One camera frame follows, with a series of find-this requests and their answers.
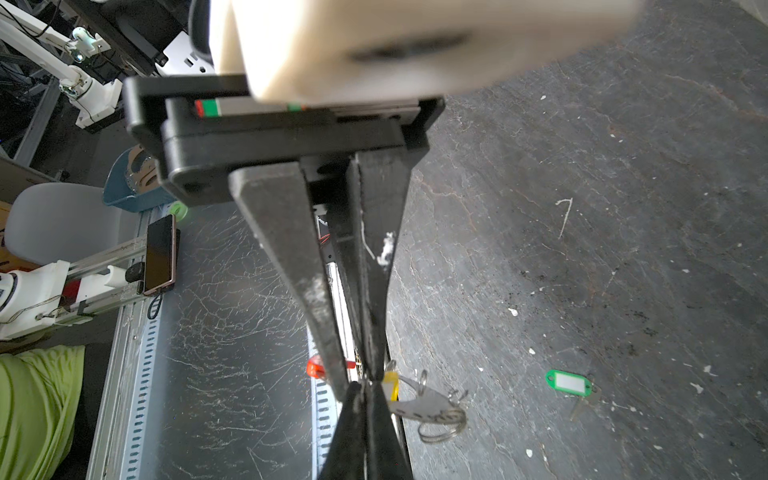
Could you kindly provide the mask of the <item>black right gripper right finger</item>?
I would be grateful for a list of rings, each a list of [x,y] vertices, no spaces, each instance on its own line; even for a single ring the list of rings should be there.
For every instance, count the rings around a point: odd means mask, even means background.
[[[365,385],[366,473],[368,479],[412,479],[382,384]]]

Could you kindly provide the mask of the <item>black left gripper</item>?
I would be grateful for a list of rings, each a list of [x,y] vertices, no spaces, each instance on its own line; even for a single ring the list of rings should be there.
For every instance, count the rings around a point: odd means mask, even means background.
[[[160,183],[176,199],[189,207],[234,199],[300,304],[326,382],[341,401],[349,379],[307,182],[325,200],[356,153],[332,202],[332,239],[363,371],[380,381],[387,295],[412,169],[404,148],[411,164],[423,158],[426,133],[445,101],[419,101],[407,124],[339,118],[325,108],[202,117],[195,107],[198,100],[246,92],[242,75],[133,76],[122,92],[127,130],[156,159]]]

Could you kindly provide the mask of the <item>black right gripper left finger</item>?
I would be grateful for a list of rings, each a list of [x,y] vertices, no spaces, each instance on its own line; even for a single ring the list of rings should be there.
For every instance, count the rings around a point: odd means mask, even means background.
[[[351,382],[343,401],[330,450],[318,478],[320,480],[363,479],[366,455],[365,433],[363,389],[358,382]]]

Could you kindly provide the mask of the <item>yellow key tag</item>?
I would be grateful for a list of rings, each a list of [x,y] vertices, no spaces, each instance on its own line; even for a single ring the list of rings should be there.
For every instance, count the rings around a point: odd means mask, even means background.
[[[386,371],[382,380],[382,389],[388,401],[399,399],[400,377],[396,371]]]

